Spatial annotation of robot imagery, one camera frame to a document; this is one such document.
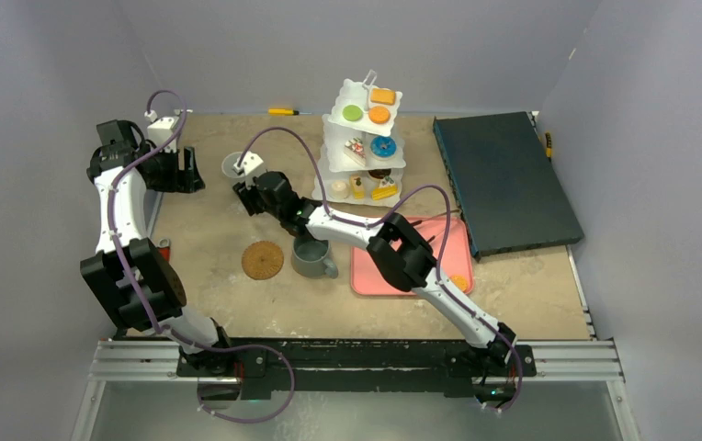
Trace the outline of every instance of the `white tiered stand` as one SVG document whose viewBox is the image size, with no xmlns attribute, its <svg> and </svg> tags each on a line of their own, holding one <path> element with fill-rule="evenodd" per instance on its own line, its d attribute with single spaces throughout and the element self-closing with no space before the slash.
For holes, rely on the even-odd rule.
<svg viewBox="0 0 702 441">
<path fill-rule="evenodd" d="M 393 207 L 400 200 L 402 193 L 402 175 L 405 168 L 404 147 L 405 141 L 394 127 L 394 119 L 397 117 L 397 110 L 400 107 L 402 92 L 396 92 L 396 99 L 392 106 L 386 107 L 391 117 L 386 124 L 376 124 L 369 120 L 368 110 L 373 106 L 381 106 L 378 103 L 368 101 L 369 89 L 374 87 L 376 74 L 370 71 L 364 81 L 356 82 L 349 79 L 343 81 L 337 99 L 334 101 L 332 111 L 322 117 L 324 123 L 324 145 L 322 146 L 321 158 L 319 158 L 319 172 L 322 175 L 324 188 L 327 192 L 327 200 L 330 202 L 344 202 L 346 204 L 371 205 L 376 207 Z M 348 121 L 343 118 L 343 108 L 348 105 L 356 105 L 363 109 L 364 115 L 359 121 Z M 373 156 L 370 150 L 370 143 L 376 136 L 391 136 L 397 145 L 397 152 L 389 159 L 381 160 Z M 366 164 L 360 165 L 349 158 L 345 152 L 345 142 L 359 138 L 365 144 Z M 373 200 L 370 196 L 372 190 L 378 187 L 378 181 L 368 175 L 368 170 L 380 168 L 390 168 L 390 177 L 397 183 L 397 193 L 388 198 Z M 365 188 L 365 197 L 354 198 L 353 194 L 348 198 L 333 198 L 330 194 L 330 186 L 334 181 L 348 183 L 351 175 L 359 175 L 362 178 L 362 185 Z M 322 191 L 319 188 L 318 176 L 314 179 L 315 188 L 312 193 L 314 199 L 321 199 Z"/>
</svg>

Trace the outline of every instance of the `round coaster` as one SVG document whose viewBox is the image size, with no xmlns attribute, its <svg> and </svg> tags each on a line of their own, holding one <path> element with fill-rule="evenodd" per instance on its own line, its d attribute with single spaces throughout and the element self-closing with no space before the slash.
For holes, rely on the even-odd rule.
<svg viewBox="0 0 702 441">
<path fill-rule="evenodd" d="M 349 104 L 343 107 L 343 118 L 349 121 L 359 121 L 362 119 L 362 109 L 359 106 Z"/>
<path fill-rule="evenodd" d="M 470 288 L 470 283 L 468 283 L 467 279 L 465 277 L 460 276 L 459 274 L 455 274 L 454 276 L 449 277 L 452 282 L 454 282 L 454 285 L 459 288 L 462 292 L 467 292 L 468 288 Z"/>
<path fill-rule="evenodd" d="M 283 252 L 272 242 L 257 242 L 243 251 L 243 271 L 253 280 L 271 278 L 282 267 Z"/>
<path fill-rule="evenodd" d="M 384 106 L 372 107 L 368 113 L 368 118 L 376 124 L 386 124 L 390 116 L 391 113 Z"/>
</svg>

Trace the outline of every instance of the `orange toy food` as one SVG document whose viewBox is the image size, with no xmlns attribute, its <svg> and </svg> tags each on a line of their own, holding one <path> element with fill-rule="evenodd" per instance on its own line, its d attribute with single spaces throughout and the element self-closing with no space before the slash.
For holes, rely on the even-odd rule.
<svg viewBox="0 0 702 441">
<path fill-rule="evenodd" d="M 368 118 L 376 124 L 386 124 L 390 116 L 389 110 L 384 106 L 375 106 L 368 113 Z"/>
<path fill-rule="evenodd" d="M 454 276 L 449 277 L 452 282 L 454 282 L 454 285 L 457 286 L 462 292 L 467 293 L 468 288 L 470 288 L 470 284 L 468 281 L 465 279 L 465 277 L 460 276 L 459 274 L 455 274 Z"/>
<path fill-rule="evenodd" d="M 387 106 L 394 106 L 394 100 L 396 99 L 394 91 L 390 89 L 378 89 L 375 88 L 370 93 L 370 101 L 379 104 L 385 104 Z"/>
</svg>

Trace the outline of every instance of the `small cup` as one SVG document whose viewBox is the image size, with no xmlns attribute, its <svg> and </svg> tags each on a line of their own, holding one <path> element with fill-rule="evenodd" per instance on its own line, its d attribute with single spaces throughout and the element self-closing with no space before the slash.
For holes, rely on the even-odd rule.
<svg viewBox="0 0 702 441">
<path fill-rule="evenodd" d="M 310 235 L 296 237 L 291 246 L 291 266 L 305 277 L 337 278 L 331 251 L 329 241 L 319 241 Z"/>
<path fill-rule="evenodd" d="M 241 154 L 243 154 L 243 152 L 230 153 L 227 155 L 226 158 L 224 158 L 224 161 L 221 163 L 221 171 L 224 173 L 225 176 L 227 176 L 227 179 L 232 185 L 235 185 L 238 182 L 243 182 L 245 180 L 244 176 L 237 175 L 232 169 L 234 163 L 236 163 L 237 160 L 240 159 Z"/>
<path fill-rule="evenodd" d="M 329 186 L 329 196 L 335 199 L 345 199 L 351 194 L 351 188 L 346 181 L 333 181 Z"/>
</svg>

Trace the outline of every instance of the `beige table surface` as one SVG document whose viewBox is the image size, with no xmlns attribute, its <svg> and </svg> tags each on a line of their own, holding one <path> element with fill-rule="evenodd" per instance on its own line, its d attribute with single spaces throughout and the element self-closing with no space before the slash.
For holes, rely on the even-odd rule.
<svg viewBox="0 0 702 441">
<path fill-rule="evenodd" d="M 192 115 L 187 122 L 181 143 L 196 147 L 207 187 L 192 195 L 165 194 L 153 238 L 171 239 L 171 264 L 189 304 L 215 318 L 231 336 L 461 338 L 425 300 L 357 295 L 349 284 L 348 245 L 332 243 L 339 278 L 315 280 L 294 272 L 292 237 L 267 214 L 249 217 L 221 173 L 227 154 L 241 151 L 254 134 L 273 125 L 295 130 L 318 157 L 323 142 L 320 116 Z M 403 116 L 397 125 L 405 139 L 404 192 L 426 183 L 448 189 L 432 118 Z M 269 170 L 284 172 L 298 194 L 310 197 L 314 172 L 290 135 L 270 132 L 254 151 Z M 435 190 L 424 190 L 399 212 L 434 215 L 444 211 L 443 204 Z M 379 217 L 387 210 L 333 206 L 364 216 Z M 248 245 L 263 240 L 277 243 L 285 262 L 275 277 L 256 281 L 243 272 L 241 256 Z M 589 338 L 565 247 L 485 257 L 475 264 L 474 278 L 470 297 L 519 338 Z"/>
</svg>

